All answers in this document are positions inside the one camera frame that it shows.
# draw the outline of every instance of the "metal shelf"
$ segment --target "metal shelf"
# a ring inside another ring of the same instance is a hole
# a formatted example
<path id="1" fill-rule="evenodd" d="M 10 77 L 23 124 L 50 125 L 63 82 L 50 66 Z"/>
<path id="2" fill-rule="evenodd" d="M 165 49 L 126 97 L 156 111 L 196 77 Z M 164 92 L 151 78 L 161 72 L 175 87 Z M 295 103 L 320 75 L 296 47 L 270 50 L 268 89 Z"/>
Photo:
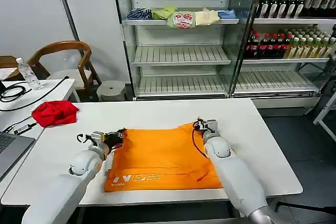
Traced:
<path id="1" fill-rule="evenodd" d="M 133 64 L 143 66 L 228 65 L 221 46 L 138 47 Z"/>
<path id="2" fill-rule="evenodd" d="M 253 24 L 336 24 L 327 18 L 255 18 Z"/>
<path id="3" fill-rule="evenodd" d="M 230 76 L 221 76 L 228 87 Z M 289 70 L 244 71 L 239 74 L 235 94 L 267 94 L 286 92 L 318 92 L 307 78 Z"/>
<path id="4" fill-rule="evenodd" d="M 238 18 L 228 18 L 228 19 L 220 19 L 216 23 L 212 25 L 234 25 L 238 24 Z M 123 20 L 123 24 L 128 26 L 155 26 L 155 25 L 167 25 L 167 20 L 163 19 L 136 19 L 136 20 Z"/>
<path id="5" fill-rule="evenodd" d="M 244 59 L 243 64 L 273 64 L 273 63 L 301 63 L 301 62 L 327 62 L 329 58 L 299 58 L 299 59 Z"/>
<path id="6" fill-rule="evenodd" d="M 225 95 L 217 76 L 142 77 L 138 91 L 139 97 L 212 94 Z"/>

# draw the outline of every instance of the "desk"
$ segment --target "desk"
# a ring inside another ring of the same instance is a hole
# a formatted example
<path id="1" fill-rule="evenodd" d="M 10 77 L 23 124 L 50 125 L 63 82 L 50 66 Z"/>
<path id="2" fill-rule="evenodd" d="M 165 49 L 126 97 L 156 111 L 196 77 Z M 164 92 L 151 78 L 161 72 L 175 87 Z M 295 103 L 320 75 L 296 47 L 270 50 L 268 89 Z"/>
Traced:
<path id="1" fill-rule="evenodd" d="M 13 102 L 8 103 L 0 102 L 0 109 L 8 110 L 17 108 L 19 106 L 23 106 L 25 104 L 29 104 L 30 102 L 35 101 L 36 99 L 40 98 L 42 95 L 47 93 L 49 90 L 51 90 L 59 81 L 60 80 L 41 80 L 40 82 L 43 85 L 43 88 L 36 91 L 30 91 L 29 93 L 25 94 L 24 96 Z M 18 81 L 3 82 L 5 86 L 9 86 L 14 83 L 18 83 Z M 2 131 L 9 125 L 29 117 L 31 115 L 31 112 L 41 103 L 54 100 L 67 100 L 73 92 L 75 92 L 75 80 L 68 79 L 65 80 L 49 95 L 44 97 L 39 102 L 32 104 L 31 106 L 28 106 L 26 108 L 17 111 L 10 111 L 10 112 L 0 111 L 0 126 L 1 126 L 0 130 Z M 19 124 L 18 127 L 26 125 L 28 123 L 33 123 L 34 121 L 35 121 L 34 119 L 30 118 L 29 120 L 23 122 L 22 124 Z M 31 130 L 24 133 L 22 136 L 28 136 L 38 139 L 43 130 L 44 130 L 43 127 L 41 127 L 40 125 L 36 125 Z M 21 167 L 21 164 L 27 157 L 28 153 L 29 150 L 26 151 L 26 153 L 17 161 L 17 163 L 12 167 L 12 169 L 8 172 L 8 174 L 0 181 L 0 197 L 4 194 L 6 188 L 8 187 L 9 183 L 12 181 L 13 177 Z"/>
<path id="2" fill-rule="evenodd" d="M 260 179 L 267 196 L 299 194 L 302 187 L 250 99 L 78 103 L 78 122 L 47 128 L 2 198 L 4 205 L 31 205 L 42 188 L 66 173 L 73 157 L 89 143 L 79 133 L 116 131 L 123 127 L 171 129 L 198 116 L 216 119 L 221 135 Z M 222 189 L 152 190 L 104 193 L 106 171 L 89 184 L 81 205 L 129 205 L 153 202 L 228 199 Z"/>

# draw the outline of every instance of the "orange shirt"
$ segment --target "orange shirt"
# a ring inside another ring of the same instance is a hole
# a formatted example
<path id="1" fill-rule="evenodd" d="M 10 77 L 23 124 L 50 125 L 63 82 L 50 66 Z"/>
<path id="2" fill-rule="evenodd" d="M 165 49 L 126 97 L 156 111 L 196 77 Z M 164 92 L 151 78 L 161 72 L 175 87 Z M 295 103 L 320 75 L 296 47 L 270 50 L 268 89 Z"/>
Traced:
<path id="1" fill-rule="evenodd" d="M 124 132 L 105 191 L 222 188 L 214 167 L 194 146 L 193 124 L 171 130 Z M 204 152 L 201 132 L 195 144 Z"/>

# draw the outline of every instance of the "water bottle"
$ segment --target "water bottle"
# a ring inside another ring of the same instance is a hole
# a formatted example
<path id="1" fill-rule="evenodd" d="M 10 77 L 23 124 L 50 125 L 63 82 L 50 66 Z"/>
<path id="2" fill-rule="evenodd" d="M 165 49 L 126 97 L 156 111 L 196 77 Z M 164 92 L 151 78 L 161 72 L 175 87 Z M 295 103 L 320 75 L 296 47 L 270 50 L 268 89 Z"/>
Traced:
<path id="1" fill-rule="evenodd" d="M 34 74 L 30 65 L 24 63 L 22 58 L 17 58 L 16 62 L 18 63 L 20 73 L 22 74 L 23 78 L 27 81 L 29 86 L 33 90 L 38 90 L 39 88 L 41 88 L 41 83 Z"/>

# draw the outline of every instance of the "chair backrest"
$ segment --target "chair backrest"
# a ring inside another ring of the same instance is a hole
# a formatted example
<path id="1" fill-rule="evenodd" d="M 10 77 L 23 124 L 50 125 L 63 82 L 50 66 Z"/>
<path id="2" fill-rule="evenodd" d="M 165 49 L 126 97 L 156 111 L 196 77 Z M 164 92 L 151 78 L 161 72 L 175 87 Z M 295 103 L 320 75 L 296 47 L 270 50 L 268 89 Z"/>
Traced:
<path id="1" fill-rule="evenodd" d="M 13 56 L 0 56 L 0 68 L 17 68 L 16 59 Z"/>
<path id="2" fill-rule="evenodd" d="M 85 54 L 82 57 L 82 60 L 87 61 L 91 56 L 91 48 L 88 44 L 76 41 L 76 40 L 67 40 L 67 41 L 60 41 L 45 47 L 42 47 L 38 50 L 28 61 L 30 65 L 36 65 L 37 62 L 43 55 L 48 55 L 53 52 L 65 51 L 65 50 L 83 50 Z"/>

